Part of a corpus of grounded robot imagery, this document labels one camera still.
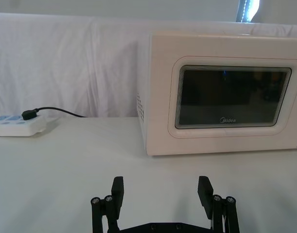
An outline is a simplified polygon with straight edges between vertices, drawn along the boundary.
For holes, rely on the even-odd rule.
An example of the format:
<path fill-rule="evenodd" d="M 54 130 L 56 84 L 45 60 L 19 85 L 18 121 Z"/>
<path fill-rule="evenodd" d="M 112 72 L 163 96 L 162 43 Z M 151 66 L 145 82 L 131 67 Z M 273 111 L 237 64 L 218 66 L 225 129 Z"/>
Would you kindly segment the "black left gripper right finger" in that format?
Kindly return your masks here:
<path fill-rule="evenodd" d="M 198 196 L 207 218 L 211 221 L 212 232 L 240 232 L 234 197 L 222 198 L 220 195 L 215 195 L 207 176 L 200 176 L 198 179 Z"/>

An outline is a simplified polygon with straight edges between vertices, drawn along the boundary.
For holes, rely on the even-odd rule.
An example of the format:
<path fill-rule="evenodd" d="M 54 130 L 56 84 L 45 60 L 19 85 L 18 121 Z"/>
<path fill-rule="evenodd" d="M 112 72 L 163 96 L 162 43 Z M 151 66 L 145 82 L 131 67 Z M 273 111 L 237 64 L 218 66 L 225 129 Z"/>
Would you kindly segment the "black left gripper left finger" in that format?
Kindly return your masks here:
<path fill-rule="evenodd" d="M 91 199 L 92 208 L 92 232 L 102 233 L 103 223 L 102 218 L 106 216 L 108 222 L 108 232 L 118 233 L 119 227 L 117 220 L 119 219 L 120 209 L 124 196 L 124 182 L 122 176 L 114 178 L 111 194 L 104 199 L 94 197 Z"/>

